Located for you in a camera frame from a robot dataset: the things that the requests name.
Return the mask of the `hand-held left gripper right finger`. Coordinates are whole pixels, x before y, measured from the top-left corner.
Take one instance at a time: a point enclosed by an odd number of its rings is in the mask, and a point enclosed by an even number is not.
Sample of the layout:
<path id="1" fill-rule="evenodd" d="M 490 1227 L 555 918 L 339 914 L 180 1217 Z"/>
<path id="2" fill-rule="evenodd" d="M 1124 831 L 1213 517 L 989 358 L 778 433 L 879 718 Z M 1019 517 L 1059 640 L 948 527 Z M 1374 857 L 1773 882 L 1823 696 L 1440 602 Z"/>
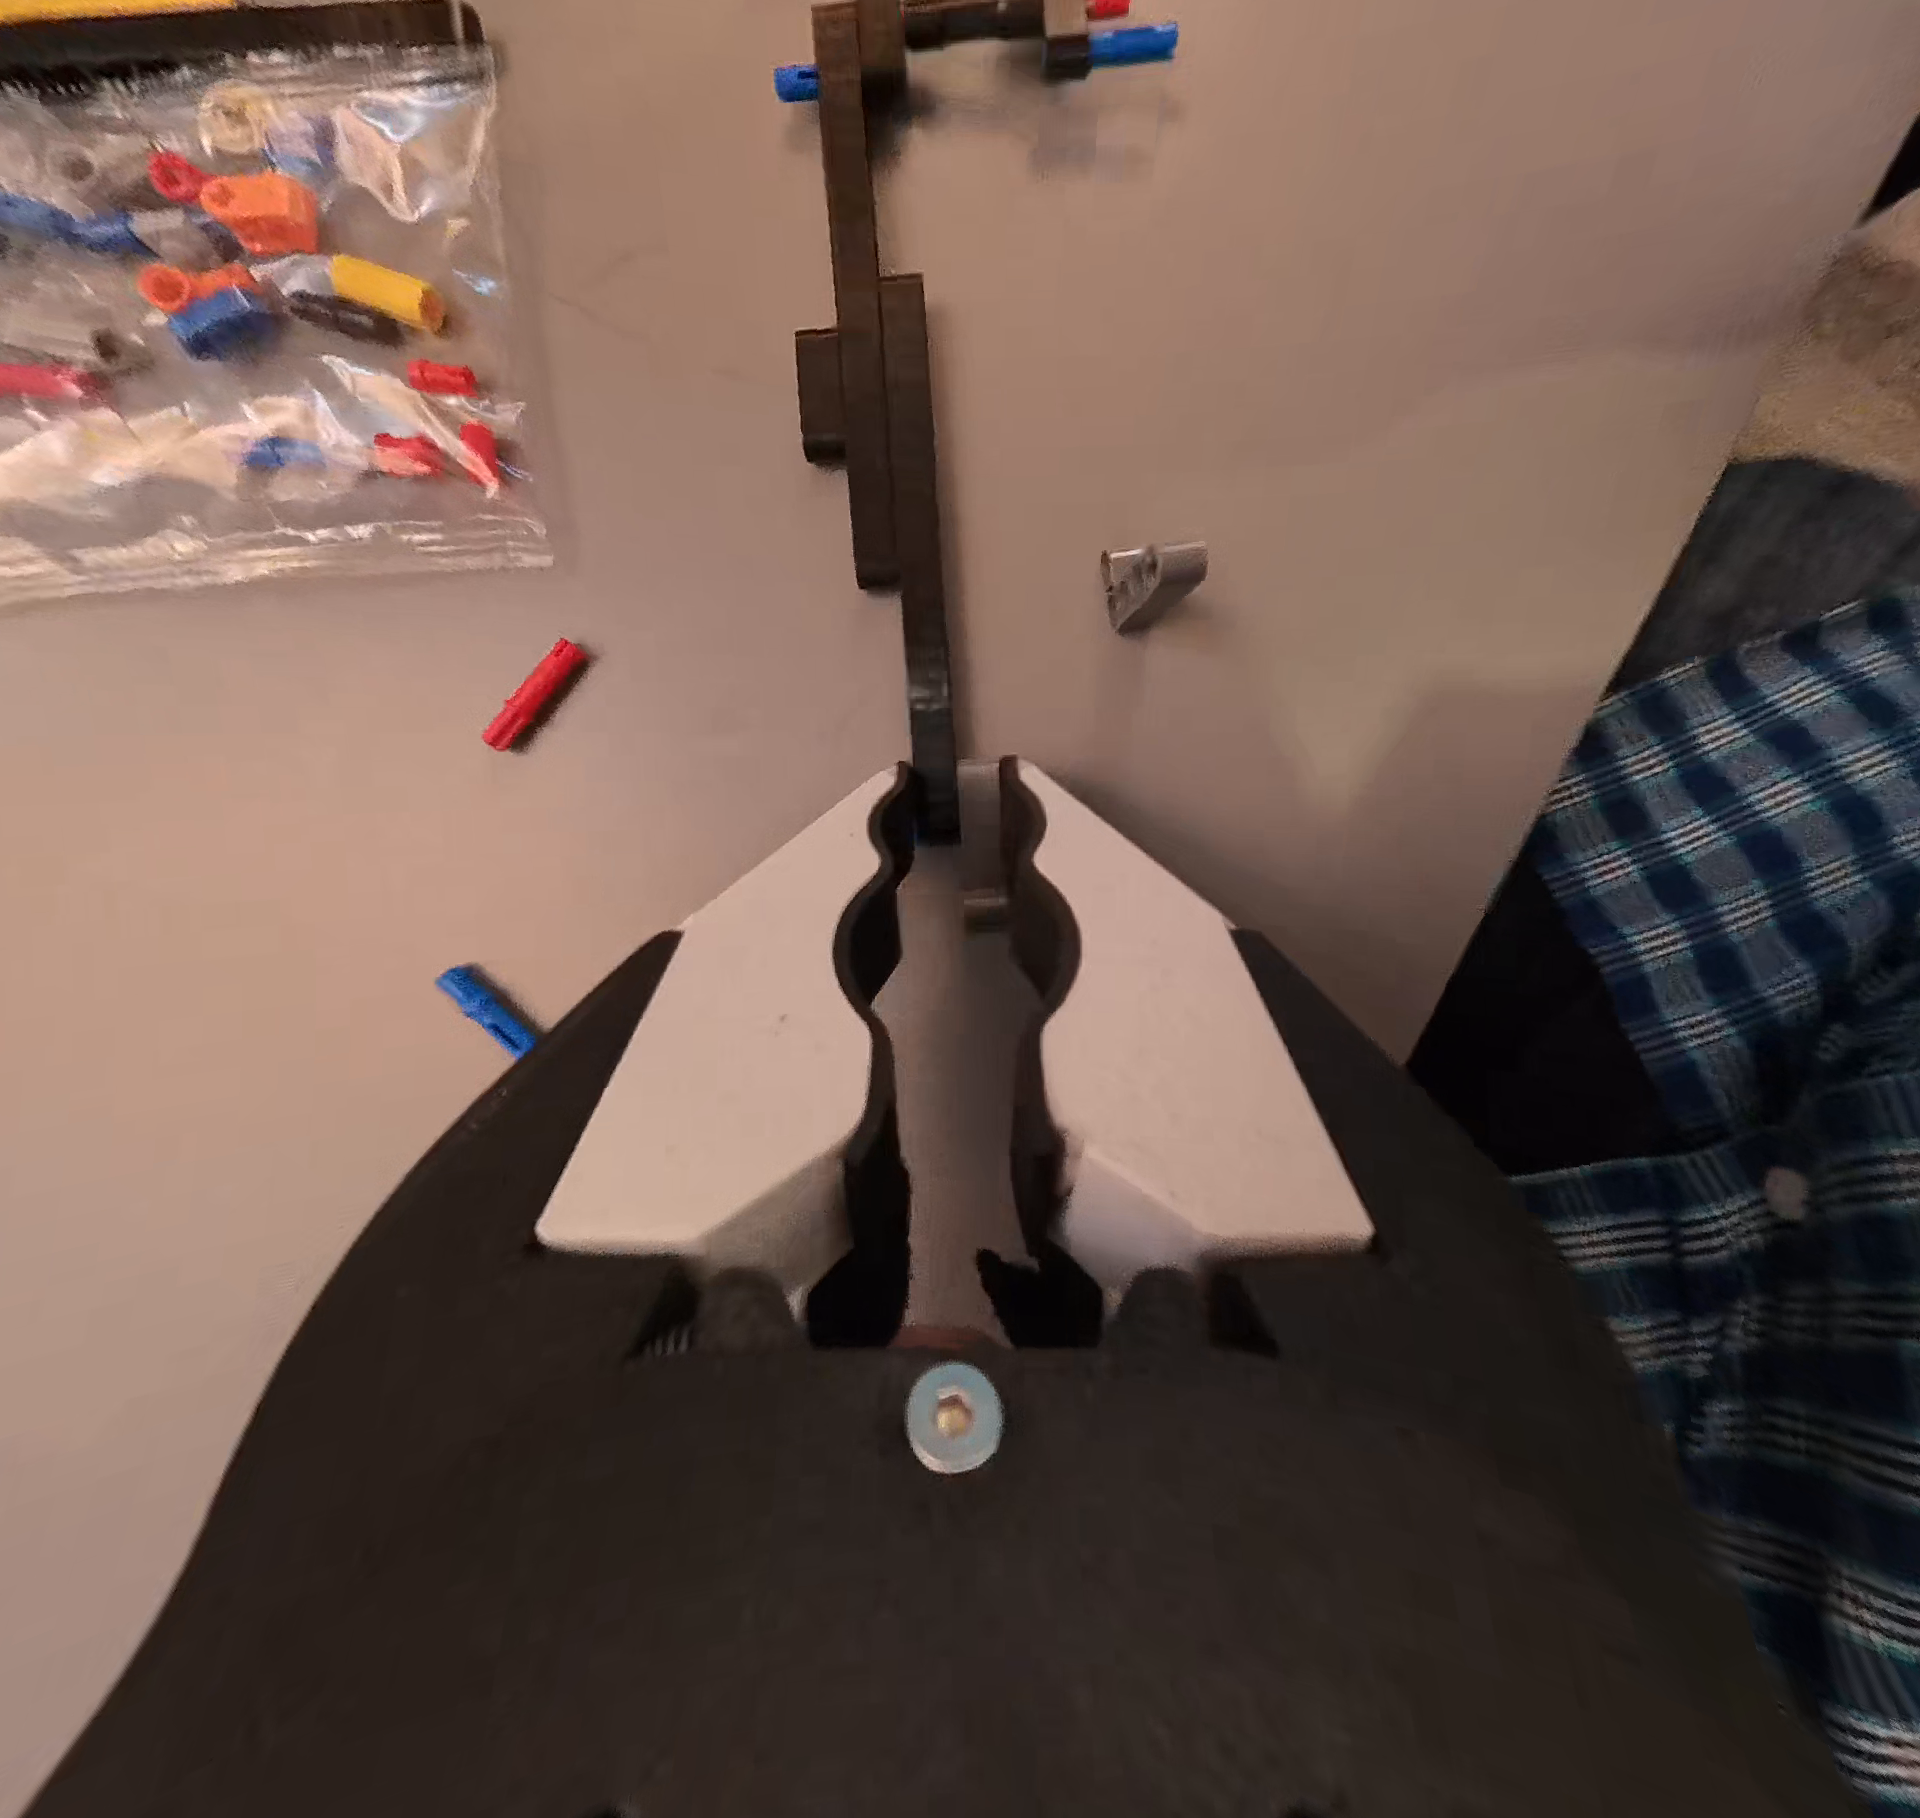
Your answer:
<path id="1" fill-rule="evenodd" d="M 1006 929 L 1036 1008 L 1012 1186 L 1033 1254 L 1350 1254 L 1374 1220 L 1230 920 L 1028 760 L 999 767 Z"/>

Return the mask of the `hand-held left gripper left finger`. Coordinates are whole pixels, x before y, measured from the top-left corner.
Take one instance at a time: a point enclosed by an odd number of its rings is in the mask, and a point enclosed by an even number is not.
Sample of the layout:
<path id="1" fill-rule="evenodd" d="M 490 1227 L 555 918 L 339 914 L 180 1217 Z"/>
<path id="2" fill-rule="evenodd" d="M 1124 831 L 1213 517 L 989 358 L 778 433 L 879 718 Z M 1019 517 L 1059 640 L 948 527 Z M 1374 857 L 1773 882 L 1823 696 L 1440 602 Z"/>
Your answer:
<path id="1" fill-rule="evenodd" d="M 828 1271 L 905 1240 L 893 1038 L 918 783 L 893 766 L 748 870 L 673 949 L 539 1237 L 695 1271 Z"/>

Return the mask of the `black lego assembly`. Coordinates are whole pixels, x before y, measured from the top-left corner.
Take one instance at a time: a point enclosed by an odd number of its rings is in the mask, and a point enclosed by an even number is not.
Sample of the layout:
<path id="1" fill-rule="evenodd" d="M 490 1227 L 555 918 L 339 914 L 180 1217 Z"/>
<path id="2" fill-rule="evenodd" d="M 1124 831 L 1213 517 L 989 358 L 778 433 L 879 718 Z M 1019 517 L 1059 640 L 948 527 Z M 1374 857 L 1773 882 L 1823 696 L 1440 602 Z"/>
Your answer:
<path id="1" fill-rule="evenodd" d="M 882 261 L 876 162 L 907 113 L 909 62 L 967 43 L 1033 46 L 1047 80 L 1169 62 L 1171 23 L 1135 0 L 843 0 L 814 5 L 812 56 L 776 100 L 818 115 L 832 319 L 795 335 L 804 460 L 845 473 L 855 577 L 896 594 L 916 836 L 962 836 L 932 340 L 924 281 Z"/>

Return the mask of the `blue lego pin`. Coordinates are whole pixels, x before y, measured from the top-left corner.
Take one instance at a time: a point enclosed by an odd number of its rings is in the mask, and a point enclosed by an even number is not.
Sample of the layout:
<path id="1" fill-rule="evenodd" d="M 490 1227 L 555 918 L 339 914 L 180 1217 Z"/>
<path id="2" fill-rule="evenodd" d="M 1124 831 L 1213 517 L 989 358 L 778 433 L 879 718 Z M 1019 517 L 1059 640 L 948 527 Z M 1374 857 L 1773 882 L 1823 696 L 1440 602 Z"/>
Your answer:
<path id="1" fill-rule="evenodd" d="M 522 1059 L 541 1043 L 541 1027 L 483 966 L 444 967 L 435 985 L 512 1059 Z"/>

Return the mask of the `red lego pin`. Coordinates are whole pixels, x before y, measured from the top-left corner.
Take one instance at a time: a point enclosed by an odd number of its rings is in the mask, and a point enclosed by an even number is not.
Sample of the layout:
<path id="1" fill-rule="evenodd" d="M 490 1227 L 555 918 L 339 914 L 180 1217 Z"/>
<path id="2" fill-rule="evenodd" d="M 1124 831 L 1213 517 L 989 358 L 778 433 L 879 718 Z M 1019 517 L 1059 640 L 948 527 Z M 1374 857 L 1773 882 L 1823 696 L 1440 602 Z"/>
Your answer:
<path id="1" fill-rule="evenodd" d="M 517 681 L 483 729 L 483 743 L 500 754 L 525 750 L 549 724 L 595 662 L 574 637 L 557 640 Z"/>

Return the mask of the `grey lego connector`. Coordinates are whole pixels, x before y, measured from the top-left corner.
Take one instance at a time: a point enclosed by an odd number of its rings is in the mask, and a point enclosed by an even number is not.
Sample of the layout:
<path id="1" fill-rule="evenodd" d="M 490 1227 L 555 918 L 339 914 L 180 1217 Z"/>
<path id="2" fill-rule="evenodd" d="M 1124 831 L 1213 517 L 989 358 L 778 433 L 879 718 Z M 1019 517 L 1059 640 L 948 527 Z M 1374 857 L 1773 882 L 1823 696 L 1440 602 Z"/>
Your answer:
<path id="1" fill-rule="evenodd" d="M 1103 596 L 1117 635 L 1151 629 L 1208 577 L 1204 539 L 1171 539 L 1111 548 L 1100 554 Z"/>

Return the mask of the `clear bag of colourful lego pieces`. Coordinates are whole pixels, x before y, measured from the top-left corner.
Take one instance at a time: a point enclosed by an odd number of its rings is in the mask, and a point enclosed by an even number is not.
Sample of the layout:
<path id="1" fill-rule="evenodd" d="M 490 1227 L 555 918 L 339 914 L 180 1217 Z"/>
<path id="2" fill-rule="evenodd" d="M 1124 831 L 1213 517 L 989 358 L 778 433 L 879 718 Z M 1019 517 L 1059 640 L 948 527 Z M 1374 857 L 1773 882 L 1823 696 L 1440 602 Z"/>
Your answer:
<path id="1" fill-rule="evenodd" d="M 541 568 L 481 47 L 5 82 L 5 610 Z"/>

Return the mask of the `long black lego beam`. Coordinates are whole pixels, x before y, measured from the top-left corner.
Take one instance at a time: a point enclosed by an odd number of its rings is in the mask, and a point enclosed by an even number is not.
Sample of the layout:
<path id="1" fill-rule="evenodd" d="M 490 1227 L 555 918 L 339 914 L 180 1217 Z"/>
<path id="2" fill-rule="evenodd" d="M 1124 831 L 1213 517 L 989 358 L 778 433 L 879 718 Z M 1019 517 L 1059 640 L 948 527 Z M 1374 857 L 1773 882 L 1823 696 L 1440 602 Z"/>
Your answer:
<path id="1" fill-rule="evenodd" d="M 483 17 L 464 0 L 96 10 L 5 23 L 3 77 L 136 77 L 249 53 L 484 43 Z"/>

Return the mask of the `blue plaid shirt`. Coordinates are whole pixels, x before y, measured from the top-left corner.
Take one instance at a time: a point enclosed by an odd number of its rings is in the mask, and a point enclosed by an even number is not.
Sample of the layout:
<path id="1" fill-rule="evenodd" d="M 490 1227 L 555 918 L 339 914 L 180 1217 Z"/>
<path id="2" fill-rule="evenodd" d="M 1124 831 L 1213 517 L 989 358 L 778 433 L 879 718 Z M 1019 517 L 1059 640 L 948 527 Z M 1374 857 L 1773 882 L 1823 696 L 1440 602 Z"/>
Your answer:
<path id="1" fill-rule="evenodd" d="M 1528 850 L 1677 1148 L 1517 1182 L 1765 1653 L 1919 1805 L 1914 588 L 1602 702 Z"/>

